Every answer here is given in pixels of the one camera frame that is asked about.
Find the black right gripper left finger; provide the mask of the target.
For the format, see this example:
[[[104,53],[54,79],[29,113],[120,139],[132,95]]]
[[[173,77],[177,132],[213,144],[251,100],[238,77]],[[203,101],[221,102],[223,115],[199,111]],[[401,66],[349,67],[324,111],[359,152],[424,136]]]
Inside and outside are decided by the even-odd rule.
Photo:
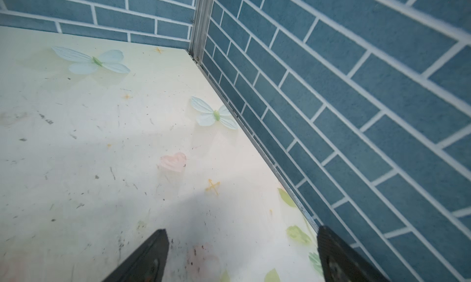
[[[103,282],[161,282],[168,253],[167,232],[158,229]]]

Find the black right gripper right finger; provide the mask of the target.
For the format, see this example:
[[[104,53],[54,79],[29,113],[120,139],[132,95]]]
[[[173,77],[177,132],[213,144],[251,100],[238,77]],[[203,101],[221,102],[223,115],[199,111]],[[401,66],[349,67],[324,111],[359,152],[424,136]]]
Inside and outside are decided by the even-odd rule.
[[[325,281],[388,282],[381,272],[329,227],[319,227],[317,242]]]

